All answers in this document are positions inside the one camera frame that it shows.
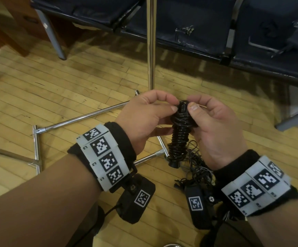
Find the parquet floor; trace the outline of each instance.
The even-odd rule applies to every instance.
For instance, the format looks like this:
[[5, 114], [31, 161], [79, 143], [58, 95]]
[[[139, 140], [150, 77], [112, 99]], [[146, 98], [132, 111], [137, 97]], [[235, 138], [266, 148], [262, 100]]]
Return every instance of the parquet floor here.
[[[60, 60], [52, 45], [27, 35], [0, 4], [0, 26], [24, 48], [27, 58], [8, 47], [0, 49], [0, 148], [33, 157], [32, 125], [48, 126], [129, 100], [134, 90], [147, 90], [146, 44], [102, 31], [88, 31]], [[248, 146], [265, 154], [293, 177], [298, 188], [298, 128], [275, 130], [280, 85], [273, 79], [157, 49], [156, 88], [179, 99], [208, 93], [233, 108], [242, 122]], [[78, 134], [113, 121], [120, 110], [40, 135], [45, 168], [62, 157]], [[168, 143], [170, 137], [164, 138]], [[147, 142], [142, 158], [160, 149]], [[191, 223], [185, 196], [174, 180], [185, 173], [162, 158], [143, 163], [139, 173], [156, 184], [156, 193], [141, 221], [130, 225], [111, 213], [94, 246], [163, 246], [178, 242], [198, 246], [205, 231]], [[0, 195], [35, 175], [23, 163], [0, 158]], [[107, 211], [122, 191], [103, 193]]]

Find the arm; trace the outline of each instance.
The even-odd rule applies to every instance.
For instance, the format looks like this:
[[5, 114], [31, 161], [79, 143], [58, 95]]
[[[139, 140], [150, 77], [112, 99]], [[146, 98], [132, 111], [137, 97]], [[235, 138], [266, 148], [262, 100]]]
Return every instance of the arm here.
[[66, 246], [100, 193], [86, 167], [64, 156], [0, 196], [0, 246]]
[[[172, 133], [179, 101], [164, 91], [136, 96], [116, 122], [138, 155], [149, 137]], [[40, 175], [0, 196], [0, 247], [64, 247], [101, 193], [88, 169], [68, 154]]]
[[[229, 107], [208, 95], [192, 95], [188, 100], [192, 101], [188, 105], [189, 113], [198, 124], [194, 136], [202, 157], [215, 171], [217, 180], [230, 179], [228, 184], [249, 167], [240, 171], [242, 164], [251, 166], [259, 157], [252, 163], [240, 160], [248, 148], [241, 125]], [[237, 172], [239, 175], [231, 178], [231, 173]], [[298, 199], [259, 216], [250, 216], [248, 221], [264, 246], [298, 246]]]

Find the black leather seat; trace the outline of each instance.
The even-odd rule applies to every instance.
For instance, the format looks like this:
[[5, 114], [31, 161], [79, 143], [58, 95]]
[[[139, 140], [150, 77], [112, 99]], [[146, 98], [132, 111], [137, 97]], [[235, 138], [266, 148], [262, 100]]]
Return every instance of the black leather seat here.
[[[179, 45], [185, 51], [222, 55], [225, 51], [236, 0], [157, 0], [156, 36], [160, 42]], [[144, 4], [125, 26], [126, 33], [147, 35]], [[193, 26], [190, 35], [176, 32]]]
[[63, 16], [75, 22], [113, 27], [140, 0], [32, 0], [33, 8]]
[[292, 22], [298, 20], [298, 0], [245, 0], [238, 16], [231, 64], [298, 78], [298, 50], [271, 58], [269, 51], [249, 45], [249, 37], [269, 20], [280, 28], [292, 27]]

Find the drawer handle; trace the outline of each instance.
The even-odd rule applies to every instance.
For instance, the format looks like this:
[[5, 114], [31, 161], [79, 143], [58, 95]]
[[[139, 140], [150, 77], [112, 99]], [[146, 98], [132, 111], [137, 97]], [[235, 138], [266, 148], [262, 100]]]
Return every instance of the drawer handle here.
[[28, 22], [32, 22], [32, 23], [36, 23], [36, 24], [39, 23], [36, 18], [30, 17], [30, 16], [26, 16], [25, 15], [25, 16], [23, 16], [23, 19], [26, 20], [26, 21], [28, 21]]

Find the coiled black cable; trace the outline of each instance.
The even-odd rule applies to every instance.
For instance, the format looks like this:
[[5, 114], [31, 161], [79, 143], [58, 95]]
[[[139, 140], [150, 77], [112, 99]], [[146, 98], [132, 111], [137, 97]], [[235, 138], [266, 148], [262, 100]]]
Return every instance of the coiled black cable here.
[[180, 162], [186, 157], [189, 133], [193, 126], [197, 126], [188, 112], [188, 104], [187, 100], [180, 101], [177, 112], [171, 116], [173, 134], [172, 142], [168, 144], [170, 154], [168, 165], [173, 168], [179, 168]]

